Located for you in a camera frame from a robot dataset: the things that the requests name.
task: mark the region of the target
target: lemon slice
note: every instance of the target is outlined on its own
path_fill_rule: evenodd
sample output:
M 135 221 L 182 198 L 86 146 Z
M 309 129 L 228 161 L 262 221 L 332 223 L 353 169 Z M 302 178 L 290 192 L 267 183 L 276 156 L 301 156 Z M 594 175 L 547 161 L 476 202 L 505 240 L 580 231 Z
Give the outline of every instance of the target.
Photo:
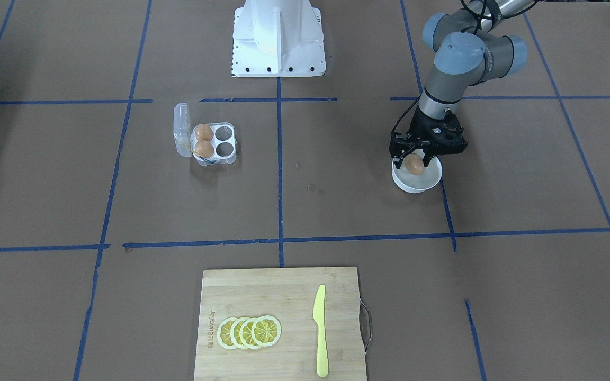
M 256 323 L 256 319 L 247 319 L 241 324 L 241 328 L 239 328 L 239 339 L 241 340 L 241 344 L 244 344 L 248 349 L 258 349 L 261 347 L 251 336 L 251 330 L 254 327 L 254 323 Z
M 237 349 L 237 346 L 232 344 L 232 323 L 235 322 L 237 318 L 229 317 L 220 323 L 218 326 L 218 344 L 225 349 Z
M 281 324 L 274 316 L 261 316 L 254 322 L 251 338 L 261 347 L 274 345 L 281 337 Z
M 239 348 L 239 349 L 247 349 L 246 345 L 242 344 L 241 342 L 241 325 L 244 324 L 245 321 L 247 321 L 249 318 L 248 317 L 240 317 L 239 319 L 235 320 L 232 323 L 232 327 L 230 327 L 230 331 L 232 332 L 232 335 L 230 336 L 230 340 L 232 340 L 232 344 L 235 345 L 235 347 Z

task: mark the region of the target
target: clear plastic egg container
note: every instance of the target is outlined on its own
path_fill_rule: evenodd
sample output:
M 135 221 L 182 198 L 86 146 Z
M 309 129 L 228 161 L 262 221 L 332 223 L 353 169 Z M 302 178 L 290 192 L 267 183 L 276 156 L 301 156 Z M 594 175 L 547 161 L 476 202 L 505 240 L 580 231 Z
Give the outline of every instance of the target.
M 194 159 L 200 166 L 208 166 L 212 164 L 232 164 L 237 160 L 237 138 L 235 138 L 235 126 L 228 122 L 222 123 L 206 123 L 213 132 L 213 138 L 210 142 L 213 147 L 213 155 L 209 158 L 203 158 L 201 156 L 193 154 Z M 190 133 L 192 144 L 190 147 L 194 147 L 198 140 L 196 139 L 195 132 L 200 125 L 193 128 Z
M 194 157 L 200 166 L 212 164 L 232 164 L 237 160 L 237 138 L 235 126 L 231 123 L 208 123 L 213 132 L 209 141 L 213 147 L 213 155 L 208 159 L 194 154 L 192 151 L 197 143 L 194 132 L 199 125 L 192 128 L 190 107 L 187 103 L 180 103 L 174 108 L 174 142 L 176 150 L 182 157 Z

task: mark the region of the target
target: brown egg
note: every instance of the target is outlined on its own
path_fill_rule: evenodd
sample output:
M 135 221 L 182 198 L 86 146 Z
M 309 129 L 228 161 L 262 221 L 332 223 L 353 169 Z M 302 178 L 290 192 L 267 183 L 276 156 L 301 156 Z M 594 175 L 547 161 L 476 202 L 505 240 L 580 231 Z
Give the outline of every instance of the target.
M 194 152 L 201 155 L 201 157 L 205 157 L 206 159 L 208 159 L 213 156 L 213 146 L 206 140 L 199 140 L 194 145 Z
M 423 164 L 423 159 L 414 153 L 405 157 L 404 164 L 406 166 L 406 170 L 411 174 L 419 175 L 425 172 L 425 164 Z
M 213 139 L 213 131 L 208 124 L 200 124 L 194 129 L 194 137 L 197 140 L 206 140 L 210 142 Z

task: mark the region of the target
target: cutting board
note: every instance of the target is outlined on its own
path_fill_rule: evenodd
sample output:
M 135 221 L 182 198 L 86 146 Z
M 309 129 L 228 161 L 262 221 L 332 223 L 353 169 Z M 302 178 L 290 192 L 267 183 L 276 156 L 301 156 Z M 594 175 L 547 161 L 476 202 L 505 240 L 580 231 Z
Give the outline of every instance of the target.
M 329 375 L 366 381 L 359 330 L 356 267 L 206 270 L 201 286 L 194 381 L 317 381 L 317 324 L 312 307 L 326 285 L 325 320 Z M 223 349 L 218 326 L 226 318 L 270 314 L 281 337 L 257 350 Z

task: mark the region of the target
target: knife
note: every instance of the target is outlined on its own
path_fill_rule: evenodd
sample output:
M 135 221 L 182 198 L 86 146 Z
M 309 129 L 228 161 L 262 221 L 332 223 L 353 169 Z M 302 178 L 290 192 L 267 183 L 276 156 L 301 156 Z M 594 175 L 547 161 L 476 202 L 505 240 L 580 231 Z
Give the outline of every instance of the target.
M 319 285 L 317 296 L 315 297 L 315 308 L 312 310 L 312 318 L 314 318 L 319 335 L 317 338 L 317 375 L 326 377 L 329 374 L 329 354 L 326 351 L 326 329 L 324 327 L 324 295 L 326 294 L 326 286 Z

